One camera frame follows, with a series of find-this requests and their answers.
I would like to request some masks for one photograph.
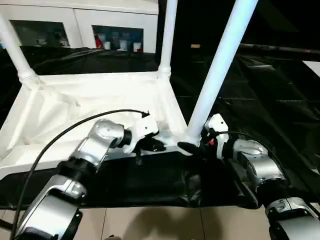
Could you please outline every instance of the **white cabinet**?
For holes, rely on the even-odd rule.
[[[145,53],[156,52],[157,15],[75,9],[75,16],[84,47],[96,48],[98,36],[114,50],[132,51],[140,46]]]
[[[0,0],[0,13],[22,46],[156,52],[158,0]]]
[[[21,45],[58,47],[66,44],[71,48],[83,46],[74,10],[71,8],[0,5],[0,13],[11,21]]]

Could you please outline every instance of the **tiled floor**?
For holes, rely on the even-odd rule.
[[[82,209],[83,218],[75,240],[270,240],[264,209],[235,206],[129,207]],[[0,217],[13,221],[14,212],[0,210]],[[10,233],[0,229],[0,239]]]

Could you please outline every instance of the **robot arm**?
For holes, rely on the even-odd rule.
[[[211,117],[205,128],[213,135],[228,131],[220,114]],[[216,141],[216,157],[231,158],[245,170],[250,182],[248,188],[265,207],[272,240],[320,239],[319,217],[303,199],[290,194],[283,170],[264,146],[253,140],[230,140],[226,133],[219,134]]]
[[[139,140],[158,132],[150,115],[127,129],[110,120],[98,120],[23,214],[15,239],[72,240],[82,218],[78,204],[109,149],[123,148],[131,153]]]

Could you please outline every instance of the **black cable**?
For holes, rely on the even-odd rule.
[[[261,142],[258,138],[256,138],[255,136],[252,136],[250,134],[247,134],[247,133],[243,133],[243,132],[240,132],[240,131],[217,131],[217,132],[214,132],[213,135],[215,136],[218,136],[218,135],[221,135],[221,134],[234,134],[234,135],[241,135],[241,136],[245,136],[245,137],[248,137],[248,138],[251,138],[252,140],[256,141],[257,143],[261,144],[262,146],[264,146],[268,153],[271,153],[272,157],[274,158],[274,160],[276,161],[277,164],[279,164],[279,166],[284,169],[282,163],[280,162],[278,156],[276,155],[276,153],[274,151],[271,150],[270,147],[268,147],[266,144],[264,144],[263,142]],[[305,185],[306,189],[312,193],[315,198],[317,199],[318,203],[320,203],[320,198],[318,197],[318,195],[313,191],[313,189],[309,186],[309,184],[307,184],[307,182],[303,179],[302,176],[300,176],[300,174],[293,168],[290,168],[294,173],[295,175],[297,175],[297,177],[300,179],[300,181]]]
[[[13,219],[13,226],[12,226],[12,230],[11,230],[11,235],[10,235],[10,240],[14,240],[15,239],[15,235],[16,235],[16,231],[17,231],[17,226],[18,226],[18,220],[19,220],[19,215],[20,215],[20,211],[21,211],[21,207],[22,207],[22,202],[25,196],[25,192],[28,186],[28,183],[31,179],[31,176],[33,174],[33,172],[35,171],[37,164],[39,163],[41,157],[44,155],[44,153],[48,150],[48,148],[50,148],[58,139],[60,139],[63,135],[65,135],[66,133],[68,133],[69,131],[71,131],[72,129],[76,128],[77,126],[88,122],[92,119],[96,119],[105,115],[109,115],[109,114],[115,114],[115,113],[121,113],[121,112],[134,112],[134,113],[139,113],[142,114],[142,117],[145,117],[147,115],[149,115],[149,113],[143,112],[143,111],[139,111],[139,110],[133,110],[133,109],[119,109],[119,110],[112,110],[112,111],[106,111],[106,112],[102,112],[93,116],[89,116],[81,121],[76,122],[75,124],[73,124],[72,126],[68,127],[66,130],[62,131],[61,133],[59,133],[54,139],[52,139],[43,149],[42,151],[39,153],[39,155],[37,156],[37,158],[35,159],[34,163],[32,164],[32,167],[30,169],[30,171],[28,172],[28,175],[24,181],[24,185],[22,187],[22,191],[20,194],[20,198],[16,207],[16,211],[15,211],[15,215],[14,215],[14,219]]]

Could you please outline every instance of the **black plastic sheet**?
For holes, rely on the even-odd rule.
[[[39,75],[156,71],[154,55],[97,49],[23,47]],[[189,121],[210,57],[190,57],[176,68],[171,85],[181,111]],[[6,51],[0,52],[1,121],[19,91],[17,73]],[[221,113],[230,130],[249,133],[272,147],[292,184],[292,193],[317,202],[320,197],[320,89],[319,77],[300,60],[283,60],[239,54],[233,61],[212,114]],[[35,172],[24,208],[56,172]],[[238,205],[256,208],[253,199],[235,184],[230,169],[214,154],[186,157],[178,152],[110,160],[88,190],[83,207]],[[25,173],[0,181],[0,208],[15,209]]]

